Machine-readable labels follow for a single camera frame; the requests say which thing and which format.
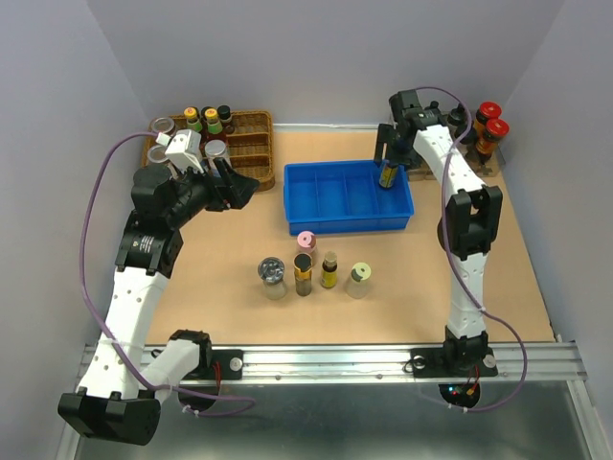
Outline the black gold cap bottle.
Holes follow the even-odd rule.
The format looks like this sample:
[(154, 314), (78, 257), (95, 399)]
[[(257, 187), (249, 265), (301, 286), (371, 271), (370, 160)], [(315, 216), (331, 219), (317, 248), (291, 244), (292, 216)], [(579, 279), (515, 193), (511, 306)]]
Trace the black gold cap bottle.
[(293, 263), (296, 292), (308, 296), (312, 290), (312, 258), (307, 253), (299, 253)]

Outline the small yellow label bottle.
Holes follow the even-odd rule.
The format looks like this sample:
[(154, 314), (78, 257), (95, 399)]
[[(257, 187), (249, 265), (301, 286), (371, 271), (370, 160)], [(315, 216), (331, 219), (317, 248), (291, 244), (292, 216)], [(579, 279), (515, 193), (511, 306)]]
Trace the small yellow label bottle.
[(323, 288), (334, 288), (337, 284), (337, 254), (334, 251), (328, 251), (324, 255), (322, 261), (321, 286)]

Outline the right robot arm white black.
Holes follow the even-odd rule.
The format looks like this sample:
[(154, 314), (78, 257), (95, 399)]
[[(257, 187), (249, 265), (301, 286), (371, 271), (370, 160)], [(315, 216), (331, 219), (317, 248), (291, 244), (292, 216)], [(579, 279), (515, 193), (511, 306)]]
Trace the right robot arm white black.
[(379, 185), (391, 188), (401, 170), (425, 163), (441, 186), (438, 239), (451, 270), (450, 314), (443, 344), (412, 350), (408, 364), (419, 379), (496, 375), (483, 305), (488, 253), (499, 227), (503, 194), (471, 169), (452, 139), (437, 103), (420, 104), (416, 90), (389, 100), (393, 121), (377, 129), (374, 161)]

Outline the silver lid glass jar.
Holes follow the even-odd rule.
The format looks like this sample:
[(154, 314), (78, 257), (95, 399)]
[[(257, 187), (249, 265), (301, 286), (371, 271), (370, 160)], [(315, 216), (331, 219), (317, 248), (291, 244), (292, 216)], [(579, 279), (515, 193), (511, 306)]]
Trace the silver lid glass jar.
[(263, 259), (258, 266), (264, 295), (271, 300), (280, 300), (285, 297), (287, 287), (284, 282), (284, 262), (276, 257)]

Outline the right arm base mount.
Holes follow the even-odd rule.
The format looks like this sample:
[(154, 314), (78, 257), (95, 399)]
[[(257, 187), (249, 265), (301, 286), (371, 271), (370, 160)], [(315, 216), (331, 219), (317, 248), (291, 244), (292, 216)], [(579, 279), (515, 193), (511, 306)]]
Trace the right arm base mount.
[(408, 364), (417, 379), (452, 379), (475, 376), (476, 370), (481, 378), (498, 375), (493, 350), (485, 352), (453, 355), (442, 347), (419, 347), (410, 351)]

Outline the beige cap yellow label bottle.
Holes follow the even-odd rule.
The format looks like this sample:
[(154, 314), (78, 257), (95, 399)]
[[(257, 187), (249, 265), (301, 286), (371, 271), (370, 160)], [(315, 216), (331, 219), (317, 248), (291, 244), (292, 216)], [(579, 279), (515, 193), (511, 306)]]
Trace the beige cap yellow label bottle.
[(378, 185), (385, 190), (391, 189), (396, 181), (397, 171), (397, 163), (384, 161), (381, 165)]

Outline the yellow-green cap spice jar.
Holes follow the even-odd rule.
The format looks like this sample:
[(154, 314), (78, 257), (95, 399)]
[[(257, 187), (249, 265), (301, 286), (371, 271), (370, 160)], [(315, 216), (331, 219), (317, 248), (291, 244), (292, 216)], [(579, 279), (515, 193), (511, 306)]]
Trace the yellow-green cap spice jar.
[(354, 264), (345, 283), (346, 293), (353, 299), (365, 297), (370, 289), (371, 276), (372, 269), (367, 263), (358, 262)]

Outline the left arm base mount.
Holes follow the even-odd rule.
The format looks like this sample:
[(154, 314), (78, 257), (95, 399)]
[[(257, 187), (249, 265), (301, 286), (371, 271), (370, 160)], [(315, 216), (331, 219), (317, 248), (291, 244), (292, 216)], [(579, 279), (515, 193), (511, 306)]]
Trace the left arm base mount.
[(240, 349), (213, 350), (209, 368), (191, 371), (187, 380), (240, 380), (244, 352)]

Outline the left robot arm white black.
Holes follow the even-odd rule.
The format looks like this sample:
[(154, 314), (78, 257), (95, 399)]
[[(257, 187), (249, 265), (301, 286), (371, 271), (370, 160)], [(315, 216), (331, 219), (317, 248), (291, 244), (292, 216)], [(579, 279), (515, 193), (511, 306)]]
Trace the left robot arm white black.
[(215, 173), (149, 164), (133, 175), (134, 205), (116, 257), (114, 288), (94, 357), (74, 393), (64, 393), (58, 414), (79, 435), (144, 446), (158, 427), (162, 403), (187, 375), (217, 369), (207, 333), (179, 330), (162, 353), (138, 370), (152, 316), (169, 283), (183, 241), (180, 229), (201, 211), (241, 209), (258, 180), (224, 159)]

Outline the pink cap spice jar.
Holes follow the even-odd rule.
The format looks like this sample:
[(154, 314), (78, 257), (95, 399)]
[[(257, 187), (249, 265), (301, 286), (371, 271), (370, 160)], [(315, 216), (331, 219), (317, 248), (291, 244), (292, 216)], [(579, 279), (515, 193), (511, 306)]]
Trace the pink cap spice jar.
[(316, 261), (316, 246), (317, 238), (311, 231), (302, 231), (296, 237), (297, 252), (299, 254), (308, 254), (313, 264)]

